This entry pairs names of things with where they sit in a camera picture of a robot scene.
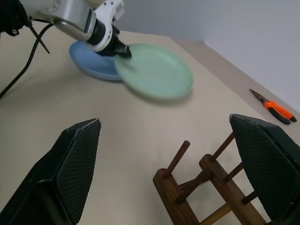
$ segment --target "wooden peg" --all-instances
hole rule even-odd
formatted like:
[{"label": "wooden peg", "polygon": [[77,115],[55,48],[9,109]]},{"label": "wooden peg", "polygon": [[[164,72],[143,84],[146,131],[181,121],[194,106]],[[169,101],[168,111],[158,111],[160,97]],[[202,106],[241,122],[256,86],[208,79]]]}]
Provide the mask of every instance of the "wooden peg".
[{"label": "wooden peg", "polygon": [[226,177],[225,177],[225,181],[228,182],[230,181],[233,177],[235,177],[236,174],[238,174],[242,169],[244,169],[244,165],[243,163],[240,163],[237,167],[235,167],[231,172],[230,174],[228,174]]},{"label": "wooden peg", "polygon": [[212,213],[209,217],[204,219],[199,225],[212,225],[213,223],[217,222],[220,218],[227,215],[229,212],[231,212],[231,209],[229,208],[228,204],[225,203],[214,213]]},{"label": "wooden peg", "polygon": [[223,144],[220,146],[220,148],[215,152],[215,154],[213,154],[210,161],[214,162],[219,157],[219,155],[221,155],[221,153],[225,150],[225,148],[227,148],[227,146],[230,144],[230,142],[232,142],[233,139],[234,139],[234,133],[232,132],[228,136],[228,138],[223,142]]},{"label": "wooden peg", "polygon": [[257,198],[257,195],[255,194],[255,192],[252,192],[251,194],[249,194],[248,196],[246,196],[245,198],[242,199],[242,203],[244,205],[247,205],[255,198]]},{"label": "wooden peg", "polygon": [[190,142],[189,141],[184,141],[184,143],[182,144],[181,148],[178,150],[176,156],[174,157],[174,159],[172,160],[171,164],[169,165],[169,167],[167,168],[166,172],[164,173],[164,178],[168,179],[169,176],[171,175],[172,171],[174,170],[174,168],[176,167],[176,165],[179,163],[179,161],[181,160],[182,156],[184,155],[184,153],[186,152],[186,150],[188,149],[188,147],[190,146]]}]

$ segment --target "beige table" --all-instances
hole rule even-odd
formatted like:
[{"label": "beige table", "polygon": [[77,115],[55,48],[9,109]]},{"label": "beige table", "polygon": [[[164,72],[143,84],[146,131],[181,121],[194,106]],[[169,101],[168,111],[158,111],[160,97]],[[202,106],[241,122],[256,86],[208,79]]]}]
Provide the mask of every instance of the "beige table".
[{"label": "beige table", "polygon": [[[39,46],[25,76],[0,101],[0,210],[62,130],[99,117],[103,127],[96,168],[80,224],[170,225],[152,183],[157,169],[166,167],[182,142],[189,140],[191,147],[174,176],[178,182],[190,180],[199,173],[202,156],[213,153],[230,134],[229,114],[261,117],[170,38],[122,32],[121,39],[157,44],[184,58],[195,76],[189,98],[176,105],[157,105],[122,83],[83,74],[68,54],[74,40],[51,28],[43,38],[51,54]],[[1,37],[0,89],[23,68],[33,42],[28,29],[15,38]],[[227,171],[240,162],[235,144],[229,148],[220,157]],[[252,191],[244,173],[235,180],[245,194]],[[224,203],[210,183],[188,201],[199,220]],[[263,212],[258,200],[254,205]],[[218,224],[239,222],[230,213]]]}]

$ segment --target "textured black pad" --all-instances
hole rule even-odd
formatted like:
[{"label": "textured black pad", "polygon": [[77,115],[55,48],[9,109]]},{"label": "textured black pad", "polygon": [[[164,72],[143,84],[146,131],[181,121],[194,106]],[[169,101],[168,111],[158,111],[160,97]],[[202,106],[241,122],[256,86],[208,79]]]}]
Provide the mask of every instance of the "textured black pad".
[{"label": "textured black pad", "polygon": [[100,129],[100,120],[92,119],[64,130],[4,207],[0,225],[77,224],[94,173]]},{"label": "textured black pad", "polygon": [[278,126],[241,115],[230,118],[245,173],[271,220],[300,190],[300,147]]},{"label": "textured black pad", "polygon": [[57,189],[74,224],[81,218],[93,179],[100,132],[98,126],[97,123],[88,124],[77,132],[56,179]]}]

